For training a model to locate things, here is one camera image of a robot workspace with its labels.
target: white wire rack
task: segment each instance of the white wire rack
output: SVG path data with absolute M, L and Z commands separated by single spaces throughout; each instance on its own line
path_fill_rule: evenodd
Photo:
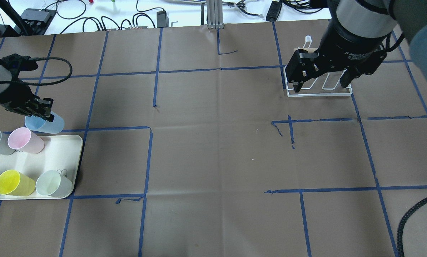
M 310 48 L 311 45 L 312 45 L 312 37 L 309 35 L 305 36 L 305 43 L 304 43 L 302 48 Z M 303 87 L 303 88 L 301 88 L 301 91 L 299 93 L 295 93 L 294 88 L 290 88 L 288 86 L 289 83 L 288 83 L 287 75 L 285 72 L 283 72 L 283 74 L 285 76 L 285 85 L 286 85 L 287 95 L 288 95 L 288 97 L 350 96 L 353 93 L 351 84 L 349 84 L 346 88 L 338 88 L 337 87 L 337 86 L 339 86 L 341 76 L 344 75 L 344 73 L 345 73 L 345 70 L 344 71 L 338 71 L 338 72 L 328 72 L 323 76 L 315 78 L 309 87 Z M 326 78 L 324 79 L 324 82 L 322 83 L 322 85 L 320 87 L 320 82 L 318 82 L 318 79 L 322 78 L 324 76 Z M 336 83 L 334 84 L 334 86 L 329 87 L 327 84 L 331 83 L 333 76 L 334 77 L 338 76 L 339 78 L 337 80 L 335 80 Z

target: black cable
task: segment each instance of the black cable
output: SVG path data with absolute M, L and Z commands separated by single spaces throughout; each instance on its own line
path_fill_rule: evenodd
M 1 11 L 0 11 L 0 16 L 1 16 L 2 24 L 5 25 L 4 19 L 2 18 Z
M 114 20 L 110 19 L 110 18 L 109 18 L 109 17 L 107 17 L 107 16 L 101 16 L 100 20 L 102 21 L 102 25 L 104 25 L 104 29 L 106 29 L 106 28 L 105 28 L 104 18 L 107 18 L 107 19 L 109 19 L 109 20 L 113 21 L 113 23 L 115 23 L 115 25 L 116 25 L 117 29 L 118 29 L 118 30 L 120 29 L 120 25 L 118 25 L 116 21 L 114 21 Z
M 65 2 L 65 1 L 69 1 L 69 0 L 57 0 L 56 2 L 51 3 L 50 5 L 47 5 L 47 7 L 45 7 L 45 9 L 44 9 L 44 10 L 47 10 L 47 8 L 48 8 L 48 7 L 50 7 L 50 6 L 52 6 L 52 5 L 55 5 L 55 10 L 56 10 L 56 13 L 58 13 L 58 16 L 60 16 L 60 17 L 61 17 L 61 18 L 63 18 L 63 19 L 66 19 L 66 20 L 73 20 L 73 19 L 77 19 L 78 17 L 82 16 L 82 15 L 86 12 L 86 3 L 85 3 L 85 2 L 83 2 L 82 0 L 78 0 L 78 1 L 80 1 L 83 5 L 85 5 L 85 8 L 83 9 L 83 12 L 82 12 L 79 16 L 75 16 L 75 17 L 73 17 L 73 18 L 66 18 L 66 17 L 61 16 L 61 14 L 59 14 L 59 11 L 58 11 L 58 6 L 59 6 L 59 4 L 60 4 L 60 3 Z
M 69 75 L 65 76 L 64 78 L 62 78 L 60 80 L 48 82 L 48 83 L 32 83 L 32 82 L 24 82 L 24 81 L 6 80 L 6 81 L 0 81 L 0 84 L 14 83 L 14 84 L 22 84 L 22 85 L 28 85 L 28 86 L 50 86 L 50 85 L 55 85 L 55 84 L 64 82 L 64 81 L 68 80 L 70 78 L 70 76 L 72 76 L 72 72 L 73 72 L 72 65 L 66 59 L 59 58 L 59 57 L 40 57 L 40 58 L 33 58 L 33 60 L 35 60 L 36 62 L 43 61 L 43 60 L 60 60 L 60 61 L 63 61 L 69 65 Z
M 318 9 L 315 11 L 303 11 L 300 9 L 312 9 L 310 7 L 310 1 L 308 0 L 280 0 L 280 2 L 282 2 L 284 5 L 293 8 L 295 11 L 298 11 L 300 13 L 304 13 L 304 14 L 312 14 L 312 13 L 317 13 L 319 11 L 322 10 Z
M 135 9 L 138 11 L 138 12 L 146 12 L 146 11 L 149 11 L 149 10 L 156 10 L 156 9 L 161 9 L 161 10 L 165 10 L 163 7 L 155 7 L 155 8 L 151 8 L 151 9 L 148 9 L 148 10 L 139 10 L 139 8 L 137 8 L 137 5 L 139 4 L 139 0 L 137 0 L 137 2 L 135 3 Z
M 137 18 L 135 18 L 135 24 L 136 24 L 137 26 L 139 26 L 139 25 L 138 25 L 138 23 L 137 23 L 137 20 L 138 20 L 138 18 L 139 18 L 140 16 L 145 16 L 145 17 L 147 17 L 148 19 L 150 19 L 150 21 L 151 21 L 151 22 L 152 22 L 152 24 L 153 24 L 153 28 L 156 28 L 155 23 L 153 22 L 153 20 L 150 18 L 150 16 L 146 15 L 145 13 L 139 14 L 139 15 L 137 16 Z
M 82 26 L 82 28 L 81 28 L 81 30 L 82 30 L 83 32 L 85 32 L 85 24 L 86 24 L 86 21 L 88 21 L 88 20 L 93 21 L 93 22 L 94 22 L 94 24 L 96 24 L 96 27 L 98 28 L 98 31 L 101 31 L 101 29 L 99 28 L 98 23 L 97 23 L 97 22 L 96 22 L 92 17 L 88 17 L 88 18 L 86 18 L 86 19 L 85 19 L 85 21 L 83 22 L 83 26 Z
M 79 20 L 83 20 L 83 19 L 90 19 L 90 18 L 94 18 L 94 17 L 82 17 L 82 18 L 79 18 L 79 19 L 76 19 L 76 20 L 72 21 L 72 23 L 71 23 L 71 24 L 69 24 L 67 27 L 65 27 L 65 28 L 63 29 L 63 31 L 61 31 L 61 32 L 60 32 L 60 34 L 62 34 L 64 31 L 66 31 L 66 29 L 68 29 L 70 26 L 72 26 L 72 24 L 76 23 L 77 21 L 79 21 Z
M 132 24 L 130 24 L 130 21 L 128 20 L 128 19 L 124 19 L 122 22 L 121 22 L 121 28 L 123 28 L 123 23 L 125 23 L 125 21 L 127 21 L 128 23 L 129 23 L 129 26 L 132 26 Z
M 403 34 L 401 34 L 401 36 L 399 36 L 398 40 L 396 41 L 396 43 L 394 43 L 394 45 L 392 47 L 389 47 L 390 44 L 390 39 L 391 39 L 391 33 L 388 34 L 388 36 L 386 37 L 386 42 L 385 42 L 385 51 L 387 52 L 393 52 L 396 48 L 398 48 L 398 46 L 402 43 L 402 41 L 404 41 L 404 38 L 406 36 Z
M 405 226 L 407 220 L 413 215 L 413 213 L 415 213 L 418 209 L 420 209 L 425 204 L 427 204 L 427 197 L 425 199 L 419 201 L 414 206 L 412 206 L 412 208 L 410 208 L 410 210 L 408 210 L 406 212 L 406 214 L 404 214 L 401 221 L 399 222 L 398 232 L 397 232 L 397 236 L 396 236 L 396 238 L 397 238 L 396 239 L 396 247 L 398 248 L 399 257 L 404 257 L 404 248 L 402 245 L 402 235 L 404 232 L 404 226 Z

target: table surface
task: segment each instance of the table surface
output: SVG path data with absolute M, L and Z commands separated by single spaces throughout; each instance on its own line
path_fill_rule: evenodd
M 124 19 L 132 19 L 132 15 L 137 13 L 135 9 L 135 0 L 116 0 L 112 2 L 111 0 L 95 0 L 93 4 L 90 4 L 87 0 L 83 0 L 86 3 L 86 12 L 82 17 L 96 17 L 101 18 L 101 16 L 108 16 L 113 20 L 117 21 L 118 24 L 121 23 Z M 241 13 L 237 8 L 223 7 L 223 20 L 224 23 L 256 23 L 256 22 L 266 22 L 265 16 L 269 10 L 270 2 L 272 0 L 248 0 L 246 1 L 246 10 L 250 13 L 263 14 L 264 18 L 259 18 L 256 16 L 248 16 Z M 19 13 L 27 8 L 43 9 L 45 6 L 50 3 L 54 3 L 54 0 L 25 0 L 25 1 L 11 1 L 12 7 Z M 153 7 L 163 7 L 166 9 L 169 15 L 169 21 L 174 22 L 172 26 L 197 26 L 200 25 L 200 5 L 197 4 L 180 4 L 175 0 L 139 0 L 138 3 L 139 10 L 147 10 Z M 68 1 L 61 3 L 59 5 L 58 11 L 63 17 L 75 17 L 81 14 L 83 10 L 83 4 L 78 1 Z M 148 15 L 156 23 L 156 12 L 158 10 L 153 10 L 148 12 Z M 5 24 L 11 24 L 14 26 L 14 23 L 8 18 L 2 11 L 3 20 Z M 283 5 L 282 11 L 278 18 L 279 21 L 297 21 L 297 20 L 316 20 L 316 19 L 330 19 L 331 15 L 329 14 L 328 9 L 321 10 L 318 13 L 314 14 L 302 14 L 291 8 Z M 45 34 L 58 34 L 61 32 L 67 25 L 69 25 L 74 20 L 65 20 L 59 16 L 55 16 L 52 24 L 48 28 Z M 105 24 L 107 28 L 116 28 L 116 25 L 111 21 L 105 19 Z M 70 28 L 66 30 L 65 33 L 72 32 L 81 32 L 82 31 L 83 21 L 78 21 Z M 150 21 L 146 18 L 139 19 L 140 26 L 152 26 Z M 85 31 L 96 31 L 96 25 L 93 22 L 88 21 L 85 25 Z
M 0 202 L 0 257 L 396 256 L 427 196 L 427 84 L 403 45 L 352 96 L 286 97 L 283 65 L 327 24 L 0 39 L 0 57 L 72 63 L 33 90 L 84 140 L 69 198 Z M 0 130 L 23 118 L 0 107 Z M 427 256 L 427 206 L 404 244 Z

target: white tray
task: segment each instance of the white tray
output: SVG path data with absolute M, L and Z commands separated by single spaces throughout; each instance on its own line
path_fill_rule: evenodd
M 83 140 L 78 135 L 40 138 L 45 141 L 45 148 L 38 154 L 16 152 L 9 156 L 0 155 L 0 174 L 7 170 L 16 170 L 37 181 L 45 171 L 66 169 L 67 178 L 72 181 L 72 189 L 64 197 L 42 196 L 34 191 L 29 196 L 1 195 L 0 200 L 62 199 L 72 193 Z

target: white table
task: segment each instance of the white table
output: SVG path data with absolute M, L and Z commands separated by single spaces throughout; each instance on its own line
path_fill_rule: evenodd
M 135 0 L 94 0 L 94 3 L 89 3 L 87 0 L 83 0 L 86 3 L 86 12 L 82 17 L 94 16 L 99 18 L 101 16 L 108 16 L 114 19 L 118 24 L 123 19 L 131 19 L 132 15 L 137 13 L 135 9 Z M 45 8 L 45 6 L 54 3 L 55 0 L 10 0 L 13 8 L 21 14 L 27 8 Z M 250 0 L 246 1 L 246 10 L 250 13 L 263 14 L 264 18 L 257 16 L 248 16 L 243 14 L 236 7 L 223 7 L 223 20 L 225 24 L 228 23 L 255 23 L 255 22 L 266 22 L 265 16 L 269 10 L 271 0 Z M 173 26 L 197 26 L 200 25 L 200 5 L 197 4 L 181 4 L 174 0 L 139 0 L 139 10 L 146 10 L 153 7 L 163 7 L 166 9 L 169 15 L 169 22 L 173 23 Z M 58 11 L 64 17 L 75 17 L 83 11 L 83 4 L 76 0 L 70 0 L 67 2 L 60 3 Z M 156 12 L 153 10 L 148 12 L 148 15 L 156 23 Z M 5 24 L 14 26 L 14 23 L 8 18 L 3 11 L 1 11 Z M 321 10 L 314 14 L 302 14 L 290 7 L 283 5 L 282 11 L 278 18 L 278 21 L 297 21 L 297 20 L 316 20 L 316 19 L 330 19 L 328 9 Z M 50 27 L 45 34 L 58 34 L 67 25 L 74 20 L 65 20 L 59 16 L 55 16 Z M 111 21 L 105 19 L 107 28 L 115 28 L 116 25 Z M 70 26 L 65 33 L 81 32 L 83 21 Z M 142 17 L 139 18 L 140 26 L 149 26 L 151 23 L 148 19 Z M 96 25 L 92 21 L 88 21 L 85 25 L 85 31 L 97 30 Z

